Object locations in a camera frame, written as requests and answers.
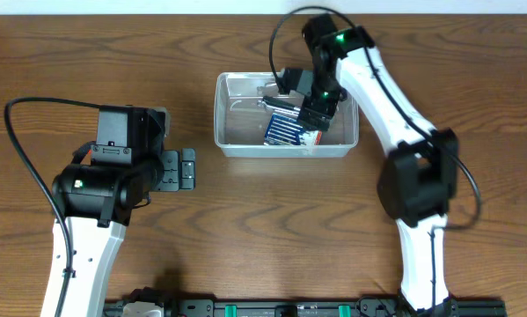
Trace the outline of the blue precision screwdriver set case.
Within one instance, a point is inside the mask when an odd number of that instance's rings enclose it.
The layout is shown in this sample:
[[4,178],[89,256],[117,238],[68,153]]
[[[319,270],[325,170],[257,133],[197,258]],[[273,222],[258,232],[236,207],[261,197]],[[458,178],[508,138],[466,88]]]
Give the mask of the blue precision screwdriver set case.
[[319,130],[307,130],[295,119],[282,114],[272,114],[264,135],[264,145],[318,145],[322,136]]

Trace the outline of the silver wrench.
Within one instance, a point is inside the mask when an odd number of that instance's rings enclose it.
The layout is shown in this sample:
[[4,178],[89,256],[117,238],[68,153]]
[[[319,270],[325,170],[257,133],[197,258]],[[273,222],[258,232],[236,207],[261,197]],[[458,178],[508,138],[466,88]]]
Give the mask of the silver wrench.
[[272,106],[270,104],[268,104],[266,101],[264,100],[258,100],[257,101],[257,105],[259,107],[263,107],[263,108],[271,108]]

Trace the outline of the red black claw hammer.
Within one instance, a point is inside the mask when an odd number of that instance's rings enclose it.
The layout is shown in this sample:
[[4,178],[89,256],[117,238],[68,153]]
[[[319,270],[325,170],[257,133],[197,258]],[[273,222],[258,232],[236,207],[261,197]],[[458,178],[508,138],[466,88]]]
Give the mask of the red black claw hammer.
[[277,99],[275,97],[270,97],[270,96],[264,96],[262,99],[272,106],[269,109],[271,109],[273,112],[291,116],[291,117],[299,116],[300,108],[294,106],[291,103],[288,103],[287,101],[283,101],[283,100]]

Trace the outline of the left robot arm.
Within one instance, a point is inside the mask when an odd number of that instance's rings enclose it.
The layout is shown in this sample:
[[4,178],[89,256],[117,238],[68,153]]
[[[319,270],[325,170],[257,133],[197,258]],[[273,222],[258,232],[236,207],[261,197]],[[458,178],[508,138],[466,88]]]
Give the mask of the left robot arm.
[[100,316],[113,264],[133,210],[152,192],[195,187],[196,152],[150,151],[133,162],[128,148],[88,144],[55,177],[60,217],[41,315]]

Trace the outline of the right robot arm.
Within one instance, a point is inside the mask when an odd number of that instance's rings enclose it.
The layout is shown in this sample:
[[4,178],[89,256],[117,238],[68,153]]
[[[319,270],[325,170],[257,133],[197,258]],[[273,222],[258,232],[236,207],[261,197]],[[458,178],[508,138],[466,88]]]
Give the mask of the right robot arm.
[[396,221],[403,258],[401,311],[450,315],[444,281],[443,228],[456,194],[457,137],[419,114],[385,68],[375,42],[361,26],[340,30],[323,14],[302,31],[312,56],[310,94],[298,120],[327,130],[343,94],[353,98],[377,134],[385,161],[377,194]]

